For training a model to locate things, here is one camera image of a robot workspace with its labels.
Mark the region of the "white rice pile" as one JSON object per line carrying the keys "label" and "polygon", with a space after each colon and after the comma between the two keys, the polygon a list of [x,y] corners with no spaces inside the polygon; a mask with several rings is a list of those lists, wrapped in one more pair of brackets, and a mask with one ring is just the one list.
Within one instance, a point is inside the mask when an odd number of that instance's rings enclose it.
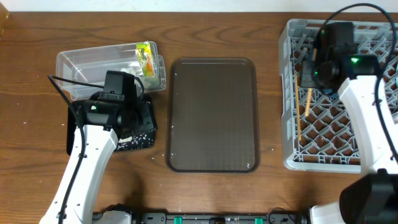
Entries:
{"label": "white rice pile", "polygon": [[125,139],[120,139],[116,147],[116,151],[131,151],[136,149],[146,149],[154,145],[155,131],[130,136]]}

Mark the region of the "white tissue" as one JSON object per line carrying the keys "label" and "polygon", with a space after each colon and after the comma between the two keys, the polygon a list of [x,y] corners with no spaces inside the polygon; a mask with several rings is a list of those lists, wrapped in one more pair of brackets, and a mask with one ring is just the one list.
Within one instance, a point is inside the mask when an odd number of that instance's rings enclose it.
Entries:
{"label": "white tissue", "polygon": [[135,77],[139,76],[142,73],[142,70],[140,67],[126,67],[126,68],[120,69],[120,71],[134,75]]}

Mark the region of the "yellow snack wrapper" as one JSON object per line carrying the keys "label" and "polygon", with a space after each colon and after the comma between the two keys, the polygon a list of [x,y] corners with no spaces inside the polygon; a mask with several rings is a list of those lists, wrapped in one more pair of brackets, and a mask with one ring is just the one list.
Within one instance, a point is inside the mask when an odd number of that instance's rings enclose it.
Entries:
{"label": "yellow snack wrapper", "polygon": [[136,54],[139,65],[145,77],[154,77],[154,58],[149,42],[139,42],[136,44]]}

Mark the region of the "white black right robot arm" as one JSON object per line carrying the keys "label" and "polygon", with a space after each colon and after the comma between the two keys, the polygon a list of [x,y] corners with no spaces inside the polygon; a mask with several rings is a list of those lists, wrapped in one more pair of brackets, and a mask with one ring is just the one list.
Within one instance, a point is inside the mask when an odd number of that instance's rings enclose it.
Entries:
{"label": "white black right robot arm", "polygon": [[397,223],[397,125],[381,75],[373,55],[302,64],[301,87],[331,89],[343,103],[359,149],[362,175],[340,193],[338,201],[312,207],[310,223]]}

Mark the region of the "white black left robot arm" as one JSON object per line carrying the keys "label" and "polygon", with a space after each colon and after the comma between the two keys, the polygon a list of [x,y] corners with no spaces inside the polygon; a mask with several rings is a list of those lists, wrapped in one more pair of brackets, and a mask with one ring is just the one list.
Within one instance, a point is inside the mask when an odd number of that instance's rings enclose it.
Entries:
{"label": "white black left robot arm", "polygon": [[70,158],[41,223],[137,223],[138,215],[125,205],[113,205],[101,215],[94,214],[94,205],[112,153],[153,144],[152,102],[79,100],[70,114],[76,120],[69,134]]}

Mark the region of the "grey dishwasher rack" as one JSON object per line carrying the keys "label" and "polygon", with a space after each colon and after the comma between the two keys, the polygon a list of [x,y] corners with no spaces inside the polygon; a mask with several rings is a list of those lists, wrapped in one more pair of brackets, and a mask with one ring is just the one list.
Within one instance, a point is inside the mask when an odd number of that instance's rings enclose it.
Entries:
{"label": "grey dishwasher rack", "polygon": [[[338,95],[313,90],[310,114],[305,116],[307,88],[299,87],[301,141],[298,144],[295,77],[302,62],[310,59],[313,42],[323,20],[291,19],[279,41],[279,72],[282,79],[281,117],[283,163],[290,170],[315,172],[361,172],[359,149],[351,121]],[[388,22],[352,22],[358,53],[375,55],[383,65],[392,45]],[[384,72],[386,102],[397,123],[397,44]]]}

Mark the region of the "clear plastic waste bin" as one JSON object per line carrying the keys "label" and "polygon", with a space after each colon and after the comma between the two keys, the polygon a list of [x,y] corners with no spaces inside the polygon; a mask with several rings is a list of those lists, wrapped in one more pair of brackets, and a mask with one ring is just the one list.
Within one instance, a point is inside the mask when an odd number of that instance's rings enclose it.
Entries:
{"label": "clear plastic waste bin", "polygon": [[[166,89],[166,68],[163,56],[158,54],[156,43],[149,42],[154,58],[154,77],[145,77],[143,72],[137,76],[144,85],[144,92],[162,91]],[[56,76],[62,90],[75,100],[88,99],[100,91],[104,85],[108,70],[119,71],[126,67],[140,67],[136,43],[107,45],[87,49],[69,50],[57,55]]]}

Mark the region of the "black rectangular tray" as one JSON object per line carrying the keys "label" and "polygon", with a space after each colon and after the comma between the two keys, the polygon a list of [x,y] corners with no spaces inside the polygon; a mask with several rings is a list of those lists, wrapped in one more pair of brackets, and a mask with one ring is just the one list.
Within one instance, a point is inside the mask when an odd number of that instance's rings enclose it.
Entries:
{"label": "black rectangular tray", "polygon": [[[77,125],[75,124],[75,118],[72,115],[71,110],[68,109],[66,152],[69,156],[72,153],[72,146],[75,138],[74,132],[76,127]],[[124,139],[119,138],[118,145],[114,151],[121,152],[150,148],[154,145],[154,140],[155,130],[137,134],[135,136],[129,136],[128,138]]]}

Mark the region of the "brown serving tray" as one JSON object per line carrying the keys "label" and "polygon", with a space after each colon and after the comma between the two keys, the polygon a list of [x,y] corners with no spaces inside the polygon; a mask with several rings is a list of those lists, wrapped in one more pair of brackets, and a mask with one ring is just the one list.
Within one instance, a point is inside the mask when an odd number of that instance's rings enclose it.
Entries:
{"label": "brown serving tray", "polygon": [[166,163],[181,173],[254,172],[260,163],[256,68],[247,58],[171,67]]}

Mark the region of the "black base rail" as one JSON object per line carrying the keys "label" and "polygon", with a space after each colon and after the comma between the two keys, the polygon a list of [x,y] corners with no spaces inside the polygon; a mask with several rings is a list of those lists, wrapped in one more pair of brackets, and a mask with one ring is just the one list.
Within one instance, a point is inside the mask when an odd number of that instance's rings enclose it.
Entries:
{"label": "black base rail", "polygon": [[166,210],[153,210],[139,213],[123,204],[110,205],[102,212],[93,214],[92,223],[132,223],[132,224],[309,224],[306,213],[295,213],[276,207],[266,213],[169,213]]}

